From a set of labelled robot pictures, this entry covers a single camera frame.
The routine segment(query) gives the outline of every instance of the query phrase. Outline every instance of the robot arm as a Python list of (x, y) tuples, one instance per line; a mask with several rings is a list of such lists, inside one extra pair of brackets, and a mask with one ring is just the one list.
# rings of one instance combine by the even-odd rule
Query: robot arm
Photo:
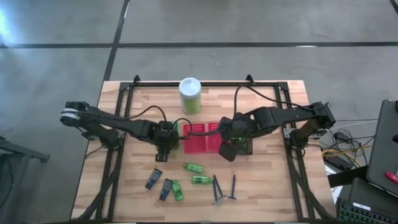
[(101, 111), (86, 102), (67, 102), (60, 121), (66, 126), (86, 130), (84, 137), (98, 136), (102, 144), (112, 149), (118, 148), (120, 144), (117, 129), (125, 131), (140, 141), (155, 145), (158, 150), (155, 158), (157, 162), (167, 162), (170, 150), (178, 147), (178, 132), (173, 130), (171, 122), (156, 123), (144, 119), (132, 121)]
[(320, 102), (287, 109), (263, 106), (244, 114), (236, 113), (233, 119), (223, 117), (219, 123), (218, 129), (223, 130), (219, 154), (233, 161), (241, 147), (240, 142), (245, 139), (265, 136), (282, 125), (300, 121), (307, 122), (289, 134), (289, 143), (293, 147), (304, 147), (309, 135), (318, 129), (331, 128), (336, 122), (327, 104)]

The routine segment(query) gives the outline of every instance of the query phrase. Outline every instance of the wooden tabletop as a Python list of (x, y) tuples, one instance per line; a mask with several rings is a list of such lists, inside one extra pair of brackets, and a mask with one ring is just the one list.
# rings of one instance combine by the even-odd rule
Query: wooden tabletop
[[(307, 105), (304, 82), (301, 80), (286, 82), (289, 84), (292, 102)], [(120, 82), (104, 82), (98, 103), (99, 109), (114, 113), (119, 84)], [(138, 114), (150, 105), (158, 105), (165, 111), (169, 121), (185, 117), (193, 123), (218, 122), (222, 116), (232, 117), (235, 89), (236, 87), (202, 88), (201, 113), (188, 116), (182, 113), (177, 87), (134, 88), (131, 115)], [(273, 88), (256, 87), (256, 90), (275, 98)], [(238, 111), (245, 113), (260, 106), (276, 106), (276, 104), (248, 89), (240, 89)], [(142, 115), (141, 119), (160, 121), (162, 115), (158, 110), (150, 110)], [(87, 153), (99, 146), (99, 141), (90, 142)], [(237, 156), (234, 162), (228, 162), (217, 153), (184, 154), (182, 148), (172, 151), (169, 161), (165, 163), (155, 162), (155, 155), (156, 150), (153, 145), (127, 137), (114, 222), (296, 221), (280, 129), (268, 136), (254, 139), (253, 155)], [(102, 149), (85, 160), (72, 218), (79, 216), (98, 193), (105, 157), (106, 150)], [(329, 213), (334, 215), (336, 212), (319, 148), (306, 148), (304, 161), (311, 191)], [(212, 185), (191, 184), (193, 173), (183, 169), (184, 162), (203, 165), (204, 174), (209, 176), (215, 174), (223, 192), (228, 195), (231, 193), (233, 174), (236, 174), (237, 200), (227, 199), (221, 206), (214, 206)], [(162, 170), (163, 174), (153, 188), (147, 190), (144, 186), (154, 168)], [(183, 201), (176, 202), (172, 192), (165, 202), (159, 200), (165, 178), (177, 179), (180, 182), (185, 197)], [(303, 193), (300, 194), (300, 198), (303, 210), (306, 211)], [(104, 215), (108, 211), (108, 202), (109, 197), (106, 198)]]

